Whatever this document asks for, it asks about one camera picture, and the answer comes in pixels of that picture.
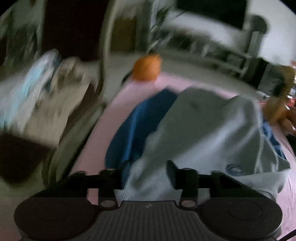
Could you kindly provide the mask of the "black wall television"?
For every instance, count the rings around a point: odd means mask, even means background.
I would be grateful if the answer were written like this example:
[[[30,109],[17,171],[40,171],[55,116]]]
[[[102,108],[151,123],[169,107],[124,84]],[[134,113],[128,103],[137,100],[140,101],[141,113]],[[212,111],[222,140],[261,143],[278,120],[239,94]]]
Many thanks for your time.
[[[242,30],[248,1],[245,0],[180,0],[177,9],[206,16]]]

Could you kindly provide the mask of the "bumpy orange citrus fruit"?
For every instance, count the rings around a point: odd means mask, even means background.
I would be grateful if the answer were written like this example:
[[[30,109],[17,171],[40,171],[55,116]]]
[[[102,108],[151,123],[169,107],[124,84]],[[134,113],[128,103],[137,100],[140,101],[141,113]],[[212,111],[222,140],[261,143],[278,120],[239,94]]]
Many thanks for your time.
[[[147,54],[139,58],[132,70],[135,81],[156,81],[161,73],[162,58],[159,54]]]

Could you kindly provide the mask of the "grey blue waffle sweater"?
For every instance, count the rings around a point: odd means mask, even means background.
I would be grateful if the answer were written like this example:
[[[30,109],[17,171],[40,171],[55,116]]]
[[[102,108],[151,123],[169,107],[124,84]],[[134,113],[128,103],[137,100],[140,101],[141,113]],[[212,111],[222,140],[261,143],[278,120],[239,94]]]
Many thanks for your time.
[[[200,174],[222,172],[271,199],[290,174],[255,101],[196,88],[164,89],[140,103],[114,135],[105,165],[123,171],[120,200],[178,200],[168,160]]]

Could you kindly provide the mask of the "pink dog print blanket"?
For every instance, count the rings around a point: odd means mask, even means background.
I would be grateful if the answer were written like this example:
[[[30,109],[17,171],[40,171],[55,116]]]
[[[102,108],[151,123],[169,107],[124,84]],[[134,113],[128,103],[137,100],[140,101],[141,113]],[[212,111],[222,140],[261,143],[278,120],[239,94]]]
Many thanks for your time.
[[[205,75],[199,72],[190,78],[163,72],[157,81],[147,83],[128,80],[123,88],[113,96],[106,110],[97,121],[72,171],[84,170],[89,174],[98,173],[104,168],[104,158],[111,139],[137,104],[164,88],[181,92],[190,86],[216,92],[225,98],[234,97],[238,94],[251,98],[261,98],[256,90],[246,83],[214,72]],[[292,172],[287,184],[278,198],[284,217],[282,233],[286,235],[295,230],[295,155],[280,128],[273,127],[273,133],[292,166]]]

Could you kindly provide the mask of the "orange juice bottle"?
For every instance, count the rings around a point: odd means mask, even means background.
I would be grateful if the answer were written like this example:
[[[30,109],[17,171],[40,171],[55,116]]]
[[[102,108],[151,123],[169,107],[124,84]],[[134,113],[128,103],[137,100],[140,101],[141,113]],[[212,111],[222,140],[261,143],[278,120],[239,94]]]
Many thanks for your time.
[[[275,125],[286,111],[288,95],[294,86],[295,71],[291,66],[281,66],[283,81],[276,87],[263,109],[265,119],[271,126]]]

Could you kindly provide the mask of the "folded clothes pile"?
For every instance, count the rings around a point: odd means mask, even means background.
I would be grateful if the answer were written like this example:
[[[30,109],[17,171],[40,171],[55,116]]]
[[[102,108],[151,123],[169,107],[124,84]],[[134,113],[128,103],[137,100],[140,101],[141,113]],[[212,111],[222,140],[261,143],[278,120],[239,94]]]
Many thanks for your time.
[[[92,81],[79,58],[60,60],[57,50],[21,70],[2,72],[1,131],[57,146]]]

